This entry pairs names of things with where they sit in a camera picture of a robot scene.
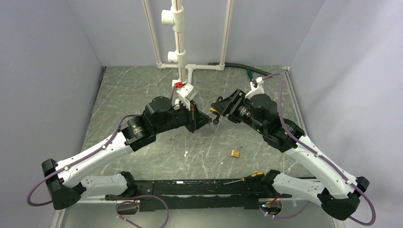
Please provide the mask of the yellow black padlock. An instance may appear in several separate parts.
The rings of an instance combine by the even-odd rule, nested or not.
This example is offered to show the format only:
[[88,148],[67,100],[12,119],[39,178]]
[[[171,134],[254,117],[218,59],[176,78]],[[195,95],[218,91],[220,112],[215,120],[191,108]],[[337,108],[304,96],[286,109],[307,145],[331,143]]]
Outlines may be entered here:
[[[218,102],[218,101],[221,101],[223,99],[223,97],[222,96],[219,96],[217,99],[216,99],[216,101],[215,102]],[[210,112],[213,114],[213,115],[215,115],[216,117],[213,119],[213,124],[214,125],[218,125],[219,124],[219,122],[220,122],[220,117],[221,117],[221,115],[218,113],[218,111],[216,110],[216,109],[214,109],[213,107],[210,107]]]

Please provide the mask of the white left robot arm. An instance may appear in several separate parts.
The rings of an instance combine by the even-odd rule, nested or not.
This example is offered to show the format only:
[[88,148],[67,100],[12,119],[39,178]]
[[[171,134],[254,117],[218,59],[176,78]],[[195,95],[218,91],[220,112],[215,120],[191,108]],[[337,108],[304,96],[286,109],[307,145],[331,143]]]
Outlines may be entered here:
[[91,176],[90,172],[126,154],[156,141],[159,133],[185,127],[193,133],[212,122],[200,112],[194,101],[191,107],[174,106],[168,97],[158,96],[142,114],[124,116],[117,129],[91,148],[62,161],[42,163],[51,203],[56,210],[66,209],[81,198],[114,195],[129,200],[138,196],[134,177],[127,171],[112,176]]

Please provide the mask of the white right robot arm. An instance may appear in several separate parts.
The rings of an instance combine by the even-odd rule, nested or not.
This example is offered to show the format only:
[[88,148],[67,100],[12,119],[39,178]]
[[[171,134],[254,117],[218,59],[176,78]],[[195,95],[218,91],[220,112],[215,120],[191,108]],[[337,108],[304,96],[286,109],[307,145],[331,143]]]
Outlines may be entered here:
[[319,205],[335,219],[351,218],[369,180],[347,173],[319,149],[314,149],[310,138],[297,124],[280,118],[277,107],[267,94],[247,98],[237,89],[229,97],[211,103],[211,112],[225,116],[233,123],[250,126],[270,147],[295,159],[318,180],[303,180],[270,170],[261,180],[264,195],[293,195]]

